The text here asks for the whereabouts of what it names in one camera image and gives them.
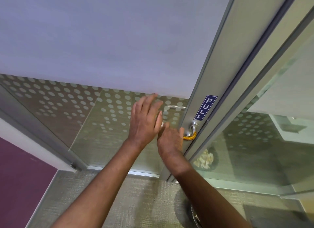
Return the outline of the dotted frosted glass door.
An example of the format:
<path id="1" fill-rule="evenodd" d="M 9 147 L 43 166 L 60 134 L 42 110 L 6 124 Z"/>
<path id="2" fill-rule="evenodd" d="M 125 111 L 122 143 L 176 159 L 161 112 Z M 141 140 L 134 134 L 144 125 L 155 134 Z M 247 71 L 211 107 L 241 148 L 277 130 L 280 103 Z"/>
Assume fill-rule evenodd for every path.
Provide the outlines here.
<path id="1" fill-rule="evenodd" d="M 0 88 L 87 169 L 101 170 L 143 96 L 186 110 L 233 0 L 0 0 Z"/>

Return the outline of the grey aluminium door frame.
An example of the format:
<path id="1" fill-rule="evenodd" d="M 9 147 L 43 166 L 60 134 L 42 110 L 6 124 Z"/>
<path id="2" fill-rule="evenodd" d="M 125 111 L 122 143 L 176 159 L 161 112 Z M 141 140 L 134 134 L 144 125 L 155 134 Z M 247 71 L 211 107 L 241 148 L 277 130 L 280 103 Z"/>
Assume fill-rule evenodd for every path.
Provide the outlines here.
<path id="1" fill-rule="evenodd" d="M 286 0 L 259 51 L 243 64 L 244 71 L 227 90 L 184 156 L 193 162 L 280 70 L 280 58 L 314 19 L 314 0 Z"/>

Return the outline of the white counter behind glass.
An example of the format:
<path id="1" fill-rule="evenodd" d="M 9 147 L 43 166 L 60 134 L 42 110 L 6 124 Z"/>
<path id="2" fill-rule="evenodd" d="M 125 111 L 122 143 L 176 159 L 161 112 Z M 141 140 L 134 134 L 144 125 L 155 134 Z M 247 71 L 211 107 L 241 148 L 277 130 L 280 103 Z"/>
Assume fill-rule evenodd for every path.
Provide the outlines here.
<path id="1" fill-rule="evenodd" d="M 283 115 L 269 116 L 284 141 L 314 144 L 314 120 Z"/>

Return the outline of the person's left forearm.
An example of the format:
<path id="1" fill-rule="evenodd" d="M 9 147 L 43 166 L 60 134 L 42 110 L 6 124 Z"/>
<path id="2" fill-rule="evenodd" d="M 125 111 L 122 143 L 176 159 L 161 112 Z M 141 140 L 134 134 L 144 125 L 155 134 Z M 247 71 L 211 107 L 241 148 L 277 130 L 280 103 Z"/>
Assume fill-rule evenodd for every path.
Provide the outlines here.
<path id="1" fill-rule="evenodd" d="M 102 228 L 122 183 L 147 144 L 127 139 L 51 228 Z"/>

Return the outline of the person's right hand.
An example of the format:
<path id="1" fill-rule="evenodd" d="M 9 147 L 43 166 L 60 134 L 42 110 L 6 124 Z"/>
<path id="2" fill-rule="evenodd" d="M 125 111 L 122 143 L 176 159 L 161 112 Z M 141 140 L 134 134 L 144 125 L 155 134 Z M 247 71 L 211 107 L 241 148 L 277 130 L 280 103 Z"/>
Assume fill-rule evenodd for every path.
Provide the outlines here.
<path id="1" fill-rule="evenodd" d="M 170 166 L 171 163 L 174 163 L 176 160 L 183 157 L 183 141 L 172 140 L 167 142 L 164 140 L 157 140 L 157 147 L 159 155 L 166 166 Z"/>

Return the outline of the silver lever behind glass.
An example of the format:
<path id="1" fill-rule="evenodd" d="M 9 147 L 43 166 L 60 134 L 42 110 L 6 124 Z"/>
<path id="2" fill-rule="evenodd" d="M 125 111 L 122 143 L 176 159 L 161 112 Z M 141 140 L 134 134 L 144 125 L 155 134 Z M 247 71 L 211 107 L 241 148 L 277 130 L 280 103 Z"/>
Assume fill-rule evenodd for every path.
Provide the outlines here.
<path id="1" fill-rule="evenodd" d="M 184 106 L 177 106 L 177 105 L 166 105 L 164 107 L 163 113 L 166 113 L 170 109 L 174 109 L 176 111 L 184 111 L 186 109 L 186 107 L 184 107 Z"/>

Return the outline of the bin with crumpled paper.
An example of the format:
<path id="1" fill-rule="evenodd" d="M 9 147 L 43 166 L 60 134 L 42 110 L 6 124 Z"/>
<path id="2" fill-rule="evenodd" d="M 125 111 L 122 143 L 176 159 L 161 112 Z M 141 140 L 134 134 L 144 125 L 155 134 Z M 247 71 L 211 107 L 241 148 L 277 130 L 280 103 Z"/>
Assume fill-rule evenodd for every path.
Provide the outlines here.
<path id="1" fill-rule="evenodd" d="M 218 167 L 219 156 L 216 149 L 211 146 L 206 148 L 201 155 L 192 163 L 196 170 L 213 171 Z"/>

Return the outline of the blue rectangular door sticker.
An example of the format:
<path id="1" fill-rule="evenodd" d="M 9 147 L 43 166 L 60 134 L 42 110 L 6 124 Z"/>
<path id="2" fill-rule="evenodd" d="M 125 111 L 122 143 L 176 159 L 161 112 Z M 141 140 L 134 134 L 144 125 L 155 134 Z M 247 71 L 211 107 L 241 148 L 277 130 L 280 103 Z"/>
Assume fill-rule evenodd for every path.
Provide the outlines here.
<path id="1" fill-rule="evenodd" d="M 197 114 L 195 115 L 194 120 L 202 121 L 217 98 L 218 97 L 214 95 L 207 95 L 203 103 L 201 104 Z"/>

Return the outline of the person's right forearm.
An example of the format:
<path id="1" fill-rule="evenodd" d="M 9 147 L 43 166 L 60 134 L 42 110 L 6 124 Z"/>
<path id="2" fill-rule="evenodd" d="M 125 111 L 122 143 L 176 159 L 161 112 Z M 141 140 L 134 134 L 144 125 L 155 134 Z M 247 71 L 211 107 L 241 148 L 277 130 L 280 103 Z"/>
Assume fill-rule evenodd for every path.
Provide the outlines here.
<path id="1" fill-rule="evenodd" d="M 252 228 L 180 153 L 161 155 L 195 210 L 202 228 Z"/>

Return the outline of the dotted glass side panel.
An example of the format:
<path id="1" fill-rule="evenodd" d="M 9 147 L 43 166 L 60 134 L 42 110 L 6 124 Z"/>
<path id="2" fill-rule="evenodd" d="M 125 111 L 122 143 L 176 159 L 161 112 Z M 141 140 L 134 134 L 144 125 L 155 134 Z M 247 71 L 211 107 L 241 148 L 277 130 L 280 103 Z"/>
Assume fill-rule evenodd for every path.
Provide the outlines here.
<path id="1" fill-rule="evenodd" d="M 314 144 L 284 141 L 269 114 L 314 120 L 314 34 L 211 143 L 219 156 L 205 179 L 266 193 L 314 193 Z"/>

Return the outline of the dark round waste bin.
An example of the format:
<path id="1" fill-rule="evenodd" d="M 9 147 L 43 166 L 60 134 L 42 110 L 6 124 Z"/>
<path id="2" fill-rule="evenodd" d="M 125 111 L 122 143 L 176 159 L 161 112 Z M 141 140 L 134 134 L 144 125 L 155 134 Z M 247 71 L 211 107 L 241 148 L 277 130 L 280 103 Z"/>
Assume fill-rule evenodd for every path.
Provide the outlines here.
<path id="1" fill-rule="evenodd" d="M 191 203 L 189 203 L 187 206 L 187 213 L 188 213 L 189 219 L 194 224 L 195 228 L 203 228 Z"/>

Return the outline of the person's left hand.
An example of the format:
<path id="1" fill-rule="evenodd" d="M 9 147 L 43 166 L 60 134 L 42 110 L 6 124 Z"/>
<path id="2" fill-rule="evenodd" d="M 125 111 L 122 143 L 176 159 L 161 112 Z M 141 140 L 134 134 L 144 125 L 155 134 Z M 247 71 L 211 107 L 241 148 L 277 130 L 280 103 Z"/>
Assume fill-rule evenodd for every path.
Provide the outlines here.
<path id="1" fill-rule="evenodd" d="M 163 122 L 160 107 L 163 102 L 156 101 L 158 94 L 143 96 L 131 110 L 128 142 L 132 148 L 141 152 L 156 136 L 155 123 Z"/>

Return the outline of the silver and yellow door handle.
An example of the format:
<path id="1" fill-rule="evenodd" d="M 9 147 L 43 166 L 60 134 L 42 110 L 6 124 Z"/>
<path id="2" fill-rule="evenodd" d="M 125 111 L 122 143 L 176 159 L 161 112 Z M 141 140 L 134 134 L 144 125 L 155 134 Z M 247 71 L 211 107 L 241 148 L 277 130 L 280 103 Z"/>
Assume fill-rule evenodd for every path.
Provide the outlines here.
<path id="1" fill-rule="evenodd" d="M 190 125 L 190 128 L 188 129 L 188 132 L 185 132 L 184 128 L 184 138 L 181 139 L 179 136 L 179 128 L 180 127 L 174 127 L 171 125 L 170 122 L 165 122 L 163 124 L 163 128 L 161 131 L 158 133 L 158 140 L 164 140 L 164 141 L 172 141 L 172 140 L 178 140 L 180 142 L 186 140 L 186 141 L 191 141 L 196 138 L 197 135 L 197 123 L 192 123 Z"/>

